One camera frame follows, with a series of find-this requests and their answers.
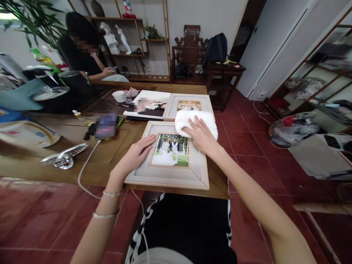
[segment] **wedding dress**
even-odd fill
[[[168,153],[170,147],[169,142],[164,142],[159,150],[159,155],[155,155],[151,161],[152,165],[174,166],[175,160],[172,158],[173,153]]]

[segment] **hand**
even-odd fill
[[[197,149],[208,156],[215,154],[217,149],[220,149],[220,144],[215,140],[213,134],[204,123],[203,119],[198,119],[195,116],[195,123],[191,119],[188,120],[193,129],[183,128],[182,130],[193,138],[193,143]]]
[[[106,67],[103,70],[103,74],[104,74],[105,77],[113,75],[114,73],[116,73],[116,71],[112,70],[111,67]]]
[[[137,143],[132,144],[120,162],[110,172],[110,176],[122,177],[125,179],[129,172],[137,169],[139,165],[141,165],[149,151],[153,148],[151,144],[156,141],[156,139],[156,135],[149,135],[143,137]]]

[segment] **side table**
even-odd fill
[[[208,62],[206,67],[206,90],[216,91],[215,95],[210,95],[213,109],[225,111],[232,92],[236,89],[243,72],[246,70],[241,64],[229,63],[228,65]],[[236,76],[235,83],[231,85],[232,77]]]

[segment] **silver bracelet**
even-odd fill
[[[103,191],[103,194],[105,194],[106,196],[111,196],[111,197],[116,197],[116,196],[120,196],[122,194],[122,192],[118,192],[118,193],[108,193],[105,190]]]
[[[117,213],[116,214],[109,214],[107,216],[102,216],[100,214],[96,214],[95,212],[93,213],[93,217],[96,218],[96,219],[111,218],[111,217],[114,217],[116,215],[117,215]]]

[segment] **black bag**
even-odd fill
[[[212,37],[206,47],[203,69],[206,68],[207,61],[224,63],[227,58],[227,39],[224,33]]]
[[[193,75],[191,73],[190,65],[188,63],[181,63],[175,68],[176,79],[190,79]]]

